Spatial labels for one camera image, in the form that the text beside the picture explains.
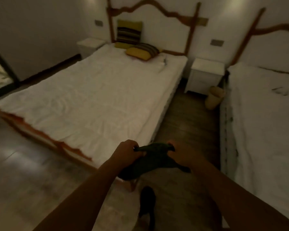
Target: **person's left arm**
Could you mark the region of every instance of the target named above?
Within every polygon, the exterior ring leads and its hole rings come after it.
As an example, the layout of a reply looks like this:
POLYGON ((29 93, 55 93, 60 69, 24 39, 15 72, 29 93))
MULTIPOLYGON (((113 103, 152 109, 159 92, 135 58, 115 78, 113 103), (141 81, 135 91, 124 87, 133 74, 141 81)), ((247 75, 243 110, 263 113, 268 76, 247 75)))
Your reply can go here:
POLYGON ((143 156, 134 152, 137 142, 121 142, 112 156, 70 194, 35 229, 91 231, 107 192, 119 172, 143 156))

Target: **wastebasket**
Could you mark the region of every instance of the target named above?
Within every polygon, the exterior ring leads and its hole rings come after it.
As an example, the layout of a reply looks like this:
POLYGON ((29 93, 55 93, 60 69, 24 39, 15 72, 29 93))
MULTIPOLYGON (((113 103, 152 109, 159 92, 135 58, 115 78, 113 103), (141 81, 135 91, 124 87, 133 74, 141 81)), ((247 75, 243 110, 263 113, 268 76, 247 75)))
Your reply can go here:
POLYGON ((224 89, 216 86, 212 86, 209 89, 209 94, 206 100, 204 101, 204 105, 208 110, 213 110, 219 105, 223 98, 225 97, 224 89))

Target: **person's right arm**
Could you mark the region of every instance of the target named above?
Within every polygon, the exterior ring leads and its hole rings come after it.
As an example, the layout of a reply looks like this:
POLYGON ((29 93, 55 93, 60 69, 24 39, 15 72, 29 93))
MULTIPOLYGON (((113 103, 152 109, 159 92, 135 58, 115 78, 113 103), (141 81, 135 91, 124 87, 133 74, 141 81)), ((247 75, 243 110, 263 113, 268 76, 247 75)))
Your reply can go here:
POLYGON ((230 180, 200 152, 173 140, 168 143, 175 148, 168 155, 201 180, 232 231, 289 230, 288 218, 230 180))

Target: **headboard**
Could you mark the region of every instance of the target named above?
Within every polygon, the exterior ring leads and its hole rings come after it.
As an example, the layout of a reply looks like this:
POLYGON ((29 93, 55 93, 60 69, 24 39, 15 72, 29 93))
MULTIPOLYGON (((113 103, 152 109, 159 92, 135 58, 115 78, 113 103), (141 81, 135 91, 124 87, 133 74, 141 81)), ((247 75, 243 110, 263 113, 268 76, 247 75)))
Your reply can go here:
POLYGON ((252 65, 277 72, 289 73, 289 23, 257 28, 265 11, 266 8, 262 8, 258 12, 231 65, 236 64, 239 60, 245 61, 248 59, 252 61, 252 65))
POLYGON ((187 55, 189 52, 189 48, 190 48, 192 39, 193 39, 193 34, 195 31, 196 25, 206 26, 207 22, 208 22, 207 18, 199 18, 198 17, 200 6, 201 6, 200 2, 197 3, 194 15, 191 17, 180 15, 177 12, 169 12, 164 7, 162 7, 162 5, 160 3, 158 3, 156 0, 141 0, 132 7, 121 7, 119 9, 112 7, 111 0, 107 0, 107 3, 108 3, 107 14, 108 14, 110 36, 111 36, 112 43, 115 42, 115 31, 114 31, 113 17, 116 17, 116 16, 118 16, 124 12, 132 13, 135 10, 137 10, 139 7, 142 7, 142 6, 147 5, 147 4, 156 7, 164 16, 176 18, 181 24, 189 27, 189 32, 188 32, 186 43, 185 43, 185 49, 183 50, 183 52, 171 51, 171 50, 164 49, 165 53, 173 54, 173 55, 187 55))

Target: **wavy wooden headboard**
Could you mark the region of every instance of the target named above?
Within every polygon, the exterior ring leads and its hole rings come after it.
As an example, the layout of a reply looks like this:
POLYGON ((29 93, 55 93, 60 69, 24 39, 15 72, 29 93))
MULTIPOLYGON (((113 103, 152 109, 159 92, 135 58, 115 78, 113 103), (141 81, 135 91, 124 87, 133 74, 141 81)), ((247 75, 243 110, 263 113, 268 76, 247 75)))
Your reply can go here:
MULTIPOLYGON (((236 52, 236 54, 235 54, 235 56, 231 62, 231 65, 234 65, 239 61, 241 55, 243 54, 243 51, 245 50, 245 48, 246 48, 247 44, 249 43, 252 36, 265 35, 265 34, 269 34, 269 33, 280 31, 280 30, 289 32, 289 24, 288 23, 278 24, 278 25, 274 25, 271 27, 267 27, 267 28, 257 28, 257 25, 258 25, 262 15, 264 14, 265 11, 266 11, 265 7, 261 8, 259 10, 256 19, 252 23, 249 31, 247 32, 245 38, 243 39, 238 51, 236 52)), ((289 72, 279 71, 279 70, 274 70, 274 71, 282 72, 282 73, 289 73, 289 72)))
POLYGON ((132 7, 126 7, 125 6, 125 7, 119 8, 119 9, 112 7, 111 0, 107 0, 107 3, 108 3, 107 14, 108 14, 110 36, 111 36, 112 43, 115 42, 115 33, 114 33, 114 29, 113 29, 112 17, 118 16, 119 14, 121 14, 123 12, 132 13, 135 10, 137 10, 139 7, 141 7, 143 5, 147 5, 147 4, 156 7, 166 17, 177 18, 182 24, 190 27, 189 34, 188 34, 188 37, 186 40, 184 53, 164 50, 165 53, 172 54, 172 55, 187 55, 189 52, 189 48, 190 48, 192 39, 193 39, 193 34, 195 31, 196 25, 206 26, 207 22, 208 22, 207 18, 198 17, 200 6, 201 6, 200 2, 197 3, 195 14, 193 16, 184 16, 184 15, 178 14, 177 12, 169 12, 164 7, 162 7, 162 5, 160 3, 158 3, 156 0, 141 0, 132 7))

